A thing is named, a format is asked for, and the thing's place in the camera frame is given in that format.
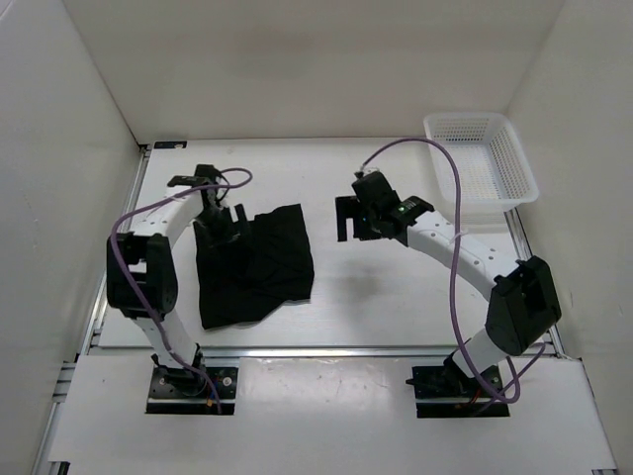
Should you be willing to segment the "black shorts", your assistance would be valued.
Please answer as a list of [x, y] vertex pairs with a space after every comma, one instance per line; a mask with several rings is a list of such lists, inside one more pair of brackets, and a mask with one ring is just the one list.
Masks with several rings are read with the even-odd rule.
[[204, 330], [259, 323], [286, 303], [311, 298], [315, 266], [302, 206], [249, 221], [252, 245], [211, 246], [195, 229], [199, 313]]

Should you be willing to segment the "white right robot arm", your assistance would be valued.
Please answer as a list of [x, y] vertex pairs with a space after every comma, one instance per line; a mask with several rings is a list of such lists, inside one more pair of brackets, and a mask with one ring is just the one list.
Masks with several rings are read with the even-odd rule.
[[383, 212], [357, 197], [335, 199], [337, 237], [347, 240], [346, 222], [359, 240], [395, 239], [403, 246], [442, 263], [450, 271], [451, 325], [459, 323], [454, 294], [464, 279], [488, 302], [484, 327], [462, 342], [444, 361], [444, 383], [465, 396], [484, 379], [484, 372], [509, 356], [523, 354], [562, 317], [548, 263], [538, 256], [520, 260], [493, 250], [455, 226], [417, 197], [394, 203]]

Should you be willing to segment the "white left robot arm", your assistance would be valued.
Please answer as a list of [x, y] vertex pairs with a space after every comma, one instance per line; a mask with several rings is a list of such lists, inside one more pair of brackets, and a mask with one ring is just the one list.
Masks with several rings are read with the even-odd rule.
[[238, 208], [235, 223], [218, 196], [247, 182], [231, 184], [225, 174], [201, 165], [190, 176], [173, 176], [161, 199], [118, 218], [106, 243], [109, 306], [143, 331], [153, 347], [154, 364], [186, 396], [209, 390], [212, 383], [200, 345], [175, 310], [179, 287], [172, 247], [192, 225], [202, 229], [211, 245], [232, 243], [247, 233], [243, 208]]

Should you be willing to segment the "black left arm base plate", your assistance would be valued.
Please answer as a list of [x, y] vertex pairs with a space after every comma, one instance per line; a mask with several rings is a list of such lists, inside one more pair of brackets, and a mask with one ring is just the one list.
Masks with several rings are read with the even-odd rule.
[[220, 403], [207, 381], [191, 371], [154, 365], [145, 412], [149, 415], [232, 416], [238, 383], [235, 366], [206, 368]]

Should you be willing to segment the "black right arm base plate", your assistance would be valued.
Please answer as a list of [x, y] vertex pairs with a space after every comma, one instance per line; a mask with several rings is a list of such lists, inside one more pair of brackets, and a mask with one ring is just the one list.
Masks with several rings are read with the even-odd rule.
[[460, 382], [445, 366], [414, 366], [406, 384], [413, 388], [418, 419], [508, 418], [508, 404], [495, 401], [476, 379]]

